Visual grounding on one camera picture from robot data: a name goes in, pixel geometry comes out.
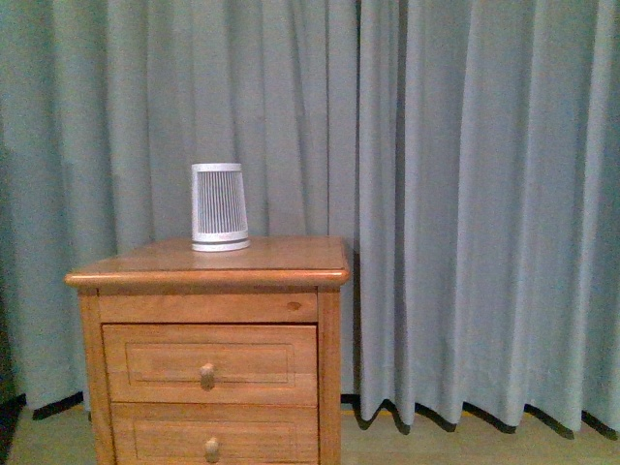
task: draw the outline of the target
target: wooden knob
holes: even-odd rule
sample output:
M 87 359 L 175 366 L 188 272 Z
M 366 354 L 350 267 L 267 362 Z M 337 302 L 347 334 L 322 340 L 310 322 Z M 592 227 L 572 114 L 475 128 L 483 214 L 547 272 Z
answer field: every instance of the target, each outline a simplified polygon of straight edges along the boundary
M 215 367 L 208 363 L 201 367 L 201 388 L 212 390 L 215 387 Z
M 220 443 L 217 438 L 211 438 L 204 444 L 204 458 L 209 463 L 217 463 L 220 460 Z

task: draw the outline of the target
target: wood grain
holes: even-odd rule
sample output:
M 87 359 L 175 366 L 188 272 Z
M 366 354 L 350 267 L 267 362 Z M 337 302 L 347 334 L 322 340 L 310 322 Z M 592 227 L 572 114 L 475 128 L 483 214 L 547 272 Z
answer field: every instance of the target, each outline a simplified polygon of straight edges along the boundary
M 340 290 L 319 288 L 319 463 L 340 464 Z
M 86 368 L 97 463 L 99 465 L 113 465 L 116 461 L 114 459 L 114 443 L 109 412 L 106 357 L 97 308 L 97 291 L 82 289 L 78 296 L 86 350 Z
M 314 326 L 104 325 L 104 343 L 113 401 L 317 405 Z
M 272 289 L 227 294 L 100 295 L 104 323 L 270 323 L 316 322 L 314 289 L 283 294 Z
M 69 273 L 71 286 L 338 285 L 349 278 L 339 237 L 251 237 L 247 249 L 204 253 L 169 239 Z
M 219 465 L 317 464 L 314 408 L 112 404 L 119 465 L 204 464 L 217 438 Z

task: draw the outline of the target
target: curtain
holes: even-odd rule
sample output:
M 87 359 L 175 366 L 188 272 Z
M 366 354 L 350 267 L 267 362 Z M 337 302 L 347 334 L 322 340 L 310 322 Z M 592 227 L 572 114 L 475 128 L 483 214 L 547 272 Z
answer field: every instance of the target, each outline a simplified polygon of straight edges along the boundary
M 30 408 L 84 389 L 63 276 L 190 236 L 192 163 L 242 164 L 250 234 L 353 237 L 355 183 L 330 186 L 355 177 L 354 2 L 3 0 L 0 19 L 3 301 Z
M 361 2 L 361 407 L 620 428 L 614 0 Z

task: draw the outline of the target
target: drawer panel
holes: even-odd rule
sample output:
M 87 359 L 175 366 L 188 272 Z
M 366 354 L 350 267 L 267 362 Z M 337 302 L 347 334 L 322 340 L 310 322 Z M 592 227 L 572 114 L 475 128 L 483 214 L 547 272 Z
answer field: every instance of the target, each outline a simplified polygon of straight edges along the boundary
M 112 401 L 317 405 L 314 326 L 103 329 Z
M 111 413 L 118 465 L 318 463 L 314 408 L 112 404 Z
M 270 288 L 230 293 L 100 294 L 102 323 L 313 323 L 314 288 L 282 292 Z

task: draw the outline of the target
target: wooden floor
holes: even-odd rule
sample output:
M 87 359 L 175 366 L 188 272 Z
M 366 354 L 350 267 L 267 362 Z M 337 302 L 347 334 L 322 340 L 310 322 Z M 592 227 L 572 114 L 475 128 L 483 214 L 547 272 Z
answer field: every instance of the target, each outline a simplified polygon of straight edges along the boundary
M 620 465 L 620 442 L 586 424 L 571 440 L 530 415 L 514 434 L 471 415 L 448 433 L 416 415 L 403 434 L 388 413 L 367 429 L 353 412 L 342 415 L 342 465 Z M 44 420 L 31 417 L 27 410 L 20 414 L 8 465 L 95 465 L 90 423 L 80 407 Z

